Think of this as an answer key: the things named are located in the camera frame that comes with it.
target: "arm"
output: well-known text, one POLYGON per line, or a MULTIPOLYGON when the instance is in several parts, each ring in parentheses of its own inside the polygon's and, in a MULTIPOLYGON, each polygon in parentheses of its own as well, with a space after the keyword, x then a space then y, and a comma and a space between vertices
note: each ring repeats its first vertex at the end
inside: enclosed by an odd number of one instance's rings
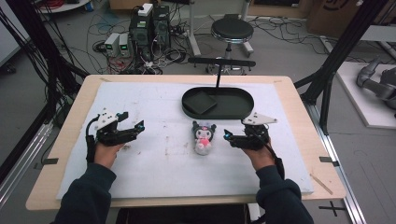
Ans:
POLYGON ((268 149, 264 146, 257 151, 243 150, 249 156, 260 179, 256 200, 265 209, 265 223, 314 223, 301 202, 300 188, 293 181, 280 177, 268 149))
POLYGON ((89 163, 85 174, 70 185, 55 223, 106 223, 111 202, 108 191, 116 179, 110 168, 122 146, 96 146, 94 163, 89 163))

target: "dark sleeve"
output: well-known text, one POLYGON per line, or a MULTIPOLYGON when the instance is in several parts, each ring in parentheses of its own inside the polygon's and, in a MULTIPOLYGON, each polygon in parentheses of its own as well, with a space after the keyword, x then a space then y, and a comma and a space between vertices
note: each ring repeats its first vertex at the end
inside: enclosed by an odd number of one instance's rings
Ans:
POLYGON ((266 166, 256 172, 260 190, 256 200, 265 210, 266 224, 314 223, 301 202, 300 188, 292 180, 283 180, 276 167, 266 166))
POLYGON ((55 223, 106 223, 116 175, 105 166, 90 163, 87 171, 73 181, 62 198, 55 223))

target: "wooden table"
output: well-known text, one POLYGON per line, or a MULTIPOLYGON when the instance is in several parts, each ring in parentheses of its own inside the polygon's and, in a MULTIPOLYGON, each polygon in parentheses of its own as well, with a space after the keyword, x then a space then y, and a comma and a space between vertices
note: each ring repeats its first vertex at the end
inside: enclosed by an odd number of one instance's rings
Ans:
MULTIPOLYGON (((102 82, 170 82, 170 83, 216 83, 215 76, 111 76, 91 75, 87 77, 78 93, 76 101, 62 127, 49 154, 49 158, 59 158, 57 164, 45 165, 26 202, 29 210, 59 209, 61 201, 56 194, 63 179, 70 152, 76 143, 81 125, 88 114, 96 92, 102 82)), ((297 142, 315 192, 304 195, 304 200, 342 199, 346 191, 331 162, 321 162, 319 157, 328 157, 317 131, 309 118, 300 96, 289 77, 268 76, 224 76, 221 83, 267 83, 274 84, 279 99, 289 120, 291 131, 297 142)), ((147 198, 113 200, 112 207, 211 204, 211 203, 255 203, 255 195, 212 196, 184 198, 147 198)))

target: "plush toy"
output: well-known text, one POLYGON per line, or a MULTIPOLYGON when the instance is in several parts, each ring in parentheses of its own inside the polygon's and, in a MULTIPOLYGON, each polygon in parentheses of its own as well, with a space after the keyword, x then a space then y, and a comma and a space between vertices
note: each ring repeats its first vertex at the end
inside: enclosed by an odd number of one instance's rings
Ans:
POLYGON ((205 156, 209 154, 212 145, 210 142, 213 139, 213 133, 215 132, 216 124, 198 124, 197 121, 192 122, 192 133, 195 138, 194 150, 199 155, 205 156))

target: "black stool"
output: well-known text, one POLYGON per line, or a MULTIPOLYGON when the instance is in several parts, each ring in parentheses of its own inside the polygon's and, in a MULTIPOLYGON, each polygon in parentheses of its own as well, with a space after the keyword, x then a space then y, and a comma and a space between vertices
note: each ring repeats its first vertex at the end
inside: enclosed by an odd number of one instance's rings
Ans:
MULTIPOLYGON (((224 59, 231 59, 231 44, 243 44, 253 37, 253 27, 246 21, 239 20, 237 17, 226 16, 212 24, 212 35, 220 41, 227 42, 224 59)), ((210 64, 206 72, 216 74, 218 65, 210 64)), ((239 71, 245 74, 245 70, 239 66, 225 66, 222 73, 230 75, 232 71, 239 71)))

